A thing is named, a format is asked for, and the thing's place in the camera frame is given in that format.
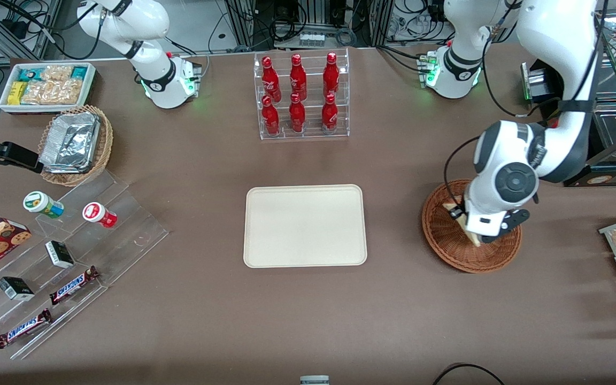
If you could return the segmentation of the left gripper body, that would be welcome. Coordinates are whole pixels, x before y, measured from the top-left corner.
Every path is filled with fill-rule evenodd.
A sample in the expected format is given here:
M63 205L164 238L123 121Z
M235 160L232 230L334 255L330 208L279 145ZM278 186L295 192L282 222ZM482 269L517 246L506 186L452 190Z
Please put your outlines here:
M451 206L450 217L470 240L496 240L528 221L530 212L517 209L489 216L468 216L460 206Z

